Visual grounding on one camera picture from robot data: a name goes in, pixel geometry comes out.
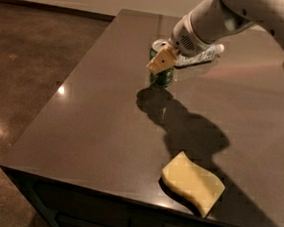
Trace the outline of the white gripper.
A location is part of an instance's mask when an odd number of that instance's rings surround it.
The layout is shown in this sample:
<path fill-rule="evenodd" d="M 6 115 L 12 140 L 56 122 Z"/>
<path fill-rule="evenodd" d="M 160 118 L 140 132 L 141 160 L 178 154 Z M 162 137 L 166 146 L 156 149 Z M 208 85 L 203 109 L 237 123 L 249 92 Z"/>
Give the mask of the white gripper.
<path fill-rule="evenodd" d="M 192 29 L 190 15 L 187 14 L 173 27 L 170 43 L 154 41 L 150 47 L 147 69 L 154 75 L 172 68 L 178 58 L 178 51 L 186 57 L 195 57 L 206 51 L 210 45 L 199 39 Z"/>

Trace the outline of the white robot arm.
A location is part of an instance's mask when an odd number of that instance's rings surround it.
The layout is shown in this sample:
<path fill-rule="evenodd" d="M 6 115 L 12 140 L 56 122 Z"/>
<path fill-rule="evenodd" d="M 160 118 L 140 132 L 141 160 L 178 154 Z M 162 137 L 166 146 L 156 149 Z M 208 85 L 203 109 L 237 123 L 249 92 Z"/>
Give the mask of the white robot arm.
<path fill-rule="evenodd" d="M 203 0 L 176 24 L 148 69 L 158 74 L 180 56 L 195 57 L 215 41 L 254 25 L 270 33 L 284 50 L 284 0 Z"/>

